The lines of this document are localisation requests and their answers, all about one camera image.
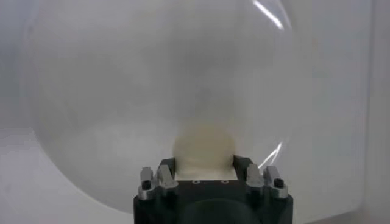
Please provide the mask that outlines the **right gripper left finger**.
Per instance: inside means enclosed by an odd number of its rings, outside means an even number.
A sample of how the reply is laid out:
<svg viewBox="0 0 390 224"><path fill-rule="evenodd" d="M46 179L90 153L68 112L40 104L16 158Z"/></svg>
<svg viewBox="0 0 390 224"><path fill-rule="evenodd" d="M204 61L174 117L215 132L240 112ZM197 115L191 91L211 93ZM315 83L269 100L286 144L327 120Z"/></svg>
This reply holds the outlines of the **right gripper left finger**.
<svg viewBox="0 0 390 224"><path fill-rule="evenodd" d="M156 173L150 167L143 167L140 172L140 185L138 198L140 200L153 200L157 194L163 197L176 195L179 183L175 179L175 158L161 160Z"/></svg>

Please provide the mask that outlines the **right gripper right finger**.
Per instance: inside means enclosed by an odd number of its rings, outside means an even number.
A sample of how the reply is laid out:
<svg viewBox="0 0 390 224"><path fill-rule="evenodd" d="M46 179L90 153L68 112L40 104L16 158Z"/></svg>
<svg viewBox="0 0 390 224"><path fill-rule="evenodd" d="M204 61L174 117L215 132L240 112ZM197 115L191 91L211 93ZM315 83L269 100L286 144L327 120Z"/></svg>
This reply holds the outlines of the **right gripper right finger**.
<svg viewBox="0 0 390 224"><path fill-rule="evenodd" d="M258 168L250 158L233 156L233 167L238 180L243 181L247 190L268 195L273 199L287 199L288 187L275 166Z"/></svg>

